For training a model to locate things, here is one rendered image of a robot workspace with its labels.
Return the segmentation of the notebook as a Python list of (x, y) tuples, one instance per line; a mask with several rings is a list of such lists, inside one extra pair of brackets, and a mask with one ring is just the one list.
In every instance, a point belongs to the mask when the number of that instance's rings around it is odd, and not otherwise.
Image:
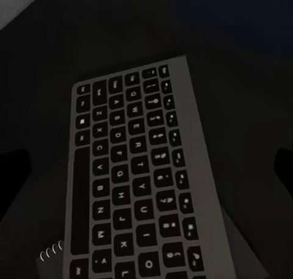
[[(236, 279), (268, 279), (269, 275), (221, 206), (223, 223), (234, 263)], [(36, 259), (40, 279), (63, 279), (64, 242)]]

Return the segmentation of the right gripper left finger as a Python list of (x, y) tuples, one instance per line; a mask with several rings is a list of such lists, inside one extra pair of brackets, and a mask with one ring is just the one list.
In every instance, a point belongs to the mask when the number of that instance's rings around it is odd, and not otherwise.
[(0, 221), (32, 171), (27, 149), (0, 155)]

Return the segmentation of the keyboard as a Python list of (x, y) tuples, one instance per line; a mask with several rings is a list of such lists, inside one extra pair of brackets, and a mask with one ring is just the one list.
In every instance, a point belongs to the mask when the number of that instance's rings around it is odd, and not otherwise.
[(63, 279), (236, 279), (186, 55), (71, 94)]

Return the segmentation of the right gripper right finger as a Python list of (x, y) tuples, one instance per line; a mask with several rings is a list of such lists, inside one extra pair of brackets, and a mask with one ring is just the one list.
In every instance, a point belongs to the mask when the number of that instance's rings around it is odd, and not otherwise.
[(280, 148), (273, 169), (293, 198), (293, 151)]

